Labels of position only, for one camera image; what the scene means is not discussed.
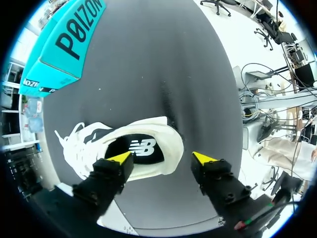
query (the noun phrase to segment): white sneaker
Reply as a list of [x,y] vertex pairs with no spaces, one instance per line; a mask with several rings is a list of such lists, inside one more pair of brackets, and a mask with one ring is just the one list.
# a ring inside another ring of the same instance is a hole
[[72,133],[62,139],[56,135],[64,148],[66,162],[81,179],[86,179],[93,170],[93,163],[105,157],[111,143],[127,135],[147,135],[153,139],[132,140],[127,150],[137,156],[147,156],[154,152],[157,144],[163,161],[155,164],[134,164],[128,181],[149,178],[157,175],[168,175],[174,172],[183,155],[184,145],[175,129],[167,125],[167,117],[139,120],[118,129],[112,129],[100,122],[84,127],[83,123],[75,126]]

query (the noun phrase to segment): black tabletop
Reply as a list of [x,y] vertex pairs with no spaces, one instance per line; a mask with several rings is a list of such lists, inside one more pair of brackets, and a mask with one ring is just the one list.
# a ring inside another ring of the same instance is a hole
[[78,122],[117,128],[167,116],[184,138],[184,155],[168,176],[128,182],[116,202],[135,228],[171,228],[216,215],[190,171],[197,151],[226,159],[238,176],[242,121],[232,68],[216,32],[192,0],[106,0],[83,77],[44,100],[50,155],[61,180],[80,179],[54,130]]

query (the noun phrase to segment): white shoelace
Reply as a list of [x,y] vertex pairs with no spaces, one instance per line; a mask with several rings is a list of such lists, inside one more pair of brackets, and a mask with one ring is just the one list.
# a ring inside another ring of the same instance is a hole
[[91,155],[87,154],[88,151],[86,150],[86,144],[75,137],[75,133],[77,132],[80,126],[85,127],[85,124],[81,122],[75,125],[71,134],[69,136],[66,136],[64,139],[59,135],[59,133],[56,130],[54,132],[58,137],[61,146],[64,149],[63,153],[65,161],[74,169],[76,174],[81,179],[86,179],[89,175],[89,170],[91,170],[91,168],[88,168],[86,166],[84,159],[87,158],[87,156]]

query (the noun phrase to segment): teal box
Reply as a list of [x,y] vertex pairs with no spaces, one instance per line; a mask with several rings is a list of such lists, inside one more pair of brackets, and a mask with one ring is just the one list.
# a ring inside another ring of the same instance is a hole
[[20,94],[45,97],[79,80],[103,0],[70,0],[46,24],[25,65]]

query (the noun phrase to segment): new balance logo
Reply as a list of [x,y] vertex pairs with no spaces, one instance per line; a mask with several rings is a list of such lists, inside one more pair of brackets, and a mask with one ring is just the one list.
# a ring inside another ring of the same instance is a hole
[[148,156],[153,154],[156,143],[154,139],[144,139],[141,143],[138,140],[132,140],[129,150],[137,156]]

